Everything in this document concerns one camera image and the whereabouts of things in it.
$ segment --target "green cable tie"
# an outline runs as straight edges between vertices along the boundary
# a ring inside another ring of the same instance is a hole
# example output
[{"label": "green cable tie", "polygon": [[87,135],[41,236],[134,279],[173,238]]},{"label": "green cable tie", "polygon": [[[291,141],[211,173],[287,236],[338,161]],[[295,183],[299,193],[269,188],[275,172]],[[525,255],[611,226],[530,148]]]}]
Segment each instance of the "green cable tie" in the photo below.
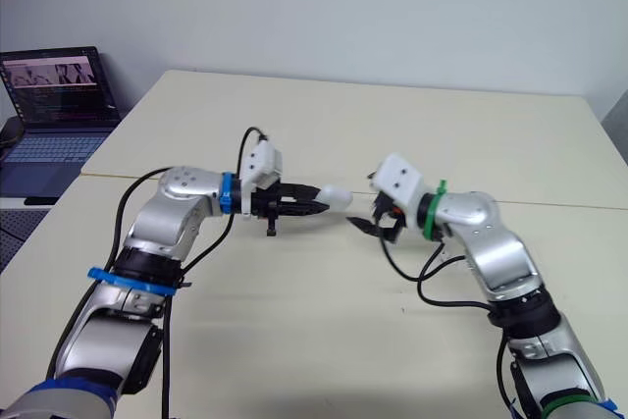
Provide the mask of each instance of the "green cable tie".
[{"label": "green cable tie", "polygon": [[428,215],[425,218],[425,226],[423,227],[423,237],[427,240],[433,240],[433,231],[434,231],[434,218],[436,216],[436,209],[439,207],[439,202],[441,201],[441,197],[447,193],[447,181],[441,181],[439,187],[436,190],[436,195],[432,198],[430,202],[430,207],[428,208]]},{"label": "green cable tie", "polygon": [[550,414],[552,414],[556,409],[561,406],[565,406],[567,404],[571,404],[572,402],[596,402],[592,397],[587,394],[572,394],[571,396],[560,397],[559,399],[555,399],[550,402],[544,409],[541,414],[541,419],[548,419]]}]

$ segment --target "white object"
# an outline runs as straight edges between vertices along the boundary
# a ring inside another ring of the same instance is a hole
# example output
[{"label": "white object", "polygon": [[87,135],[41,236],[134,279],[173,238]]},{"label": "white object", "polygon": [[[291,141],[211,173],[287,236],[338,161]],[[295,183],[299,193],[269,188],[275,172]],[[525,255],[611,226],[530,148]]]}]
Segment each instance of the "white object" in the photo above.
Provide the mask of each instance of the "white object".
[{"label": "white object", "polygon": [[266,189],[282,175],[282,153],[268,139],[261,140],[242,159],[239,169],[241,212],[251,216],[251,193],[255,188]]},{"label": "white object", "polygon": [[328,205],[332,211],[342,211],[353,201],[353,193],[338,186],[324,185],[314,201]]},{"label": "white object", "polygon": [[416,221],[419,202],[428,191],[419,171],[398,154],[391,154],[380,165],[371,186],[392,198],[405,214],[408,229],[419,231]]}]

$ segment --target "laptop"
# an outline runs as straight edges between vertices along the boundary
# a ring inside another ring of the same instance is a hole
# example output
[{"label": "laptop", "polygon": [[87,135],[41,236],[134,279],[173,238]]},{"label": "laptop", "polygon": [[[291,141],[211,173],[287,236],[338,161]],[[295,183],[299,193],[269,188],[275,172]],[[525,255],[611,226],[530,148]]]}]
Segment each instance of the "laptop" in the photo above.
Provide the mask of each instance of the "laptop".
[{"label": "laptop", "polygon": [[93,46],[0,53],[25,133],[1,163],[0,195],[58,197],[120,122]]}]

